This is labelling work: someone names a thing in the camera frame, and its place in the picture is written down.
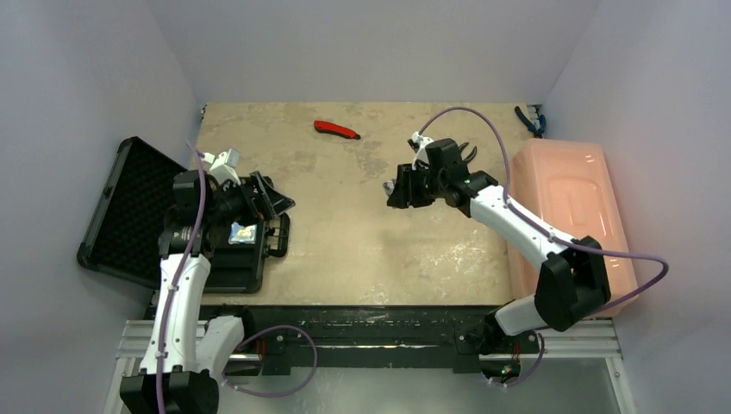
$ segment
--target floor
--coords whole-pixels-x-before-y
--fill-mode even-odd
[[[418,210],[386,206],[382,183],[413,160],[406,140],[449,103],[210,103],[198,149],[241,152],[239,175],[259,170],[293,198],[290,251],[266,260],[262,289],[210,294],[203,304],[503,304],[512,299],[505,241],[438,201]],[[530,133],[515,103],[467,103],[497,126],[509,154]],[[360,141],[322,135],[336,122]],[[471,169],[505,179],[486,125],[452,112],[427,130],[478,147]]]

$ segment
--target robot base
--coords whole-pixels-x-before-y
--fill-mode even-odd
[[[168,414],[215,414],[218,390],[218,384],[208,376],[208,371],[163,375],[163,397]],[[158,412],[154,375],[123,378],[119,395],[130,412]]]

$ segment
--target worn table surface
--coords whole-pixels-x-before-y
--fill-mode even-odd
[[[509,154],[529,133],[512,103],[468,104],[497,126]],[[289,254],[265,263],[251,295],[205,295],[203,304],[502,304],[512,298],[505,241],[443,201],[386,207],[382,183],[411,162],[406,144],[449,103],[211,103],[198,149],[241,152],[239,175],[259,170],[293,198]],[[315,119],[360,133],[349,141],[314,131]],[[471,170],[499,181],[495,137],[479,118],[451,112],[427,136],[477,145]]]

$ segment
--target red utility knife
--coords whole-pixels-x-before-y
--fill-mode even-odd
[[[332,135],[338,135],[343,138],[346,138],[348,140],[359,140],[360,135],[353,131],[352,129],[348,129],[345,127],[341,127],[340,125],[336,125],[332,122],[326,122],[326,121],[315,121],[315,131],[323,133],[323,134],[332,134]]]

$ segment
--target pliers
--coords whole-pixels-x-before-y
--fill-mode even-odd
[[[523,111],[521,110],[520,106],[515,107],[515,114],[518,115],[518,118],[521,119],[521,122],[523,122],[523,125],[528,127],[528,131],[533,133],[533,136],[535,138],[543,138],[543,133],[546,132],[546,117],[543,115],[538,116],[538,128],[535,127],[535,124],[530,122],[530,120],[523,115]]]

